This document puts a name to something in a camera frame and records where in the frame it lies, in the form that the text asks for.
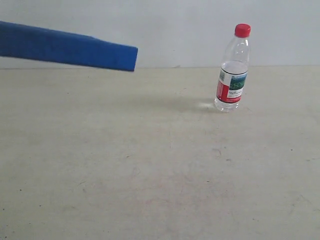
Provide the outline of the clear plastic water bottle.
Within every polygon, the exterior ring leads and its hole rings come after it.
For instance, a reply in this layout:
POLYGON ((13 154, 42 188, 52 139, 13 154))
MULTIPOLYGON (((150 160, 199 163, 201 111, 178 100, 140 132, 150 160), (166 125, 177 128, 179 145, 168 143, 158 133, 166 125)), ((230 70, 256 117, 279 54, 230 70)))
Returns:
POLYGON ((215 107, 221 112, 228 113, 238 108, 242 98, 250 62, 250 33, 249 24, 237 24, 226 47, 214 100, 215 107))

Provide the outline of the blue paper notebook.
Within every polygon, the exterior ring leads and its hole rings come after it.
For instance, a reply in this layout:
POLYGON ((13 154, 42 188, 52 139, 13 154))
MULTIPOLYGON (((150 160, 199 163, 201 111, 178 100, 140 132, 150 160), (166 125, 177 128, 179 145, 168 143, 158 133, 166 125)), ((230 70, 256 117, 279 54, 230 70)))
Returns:
POLYGON ((0 23, 1 57, 133 72, 138 48, 76 33, 0 23))

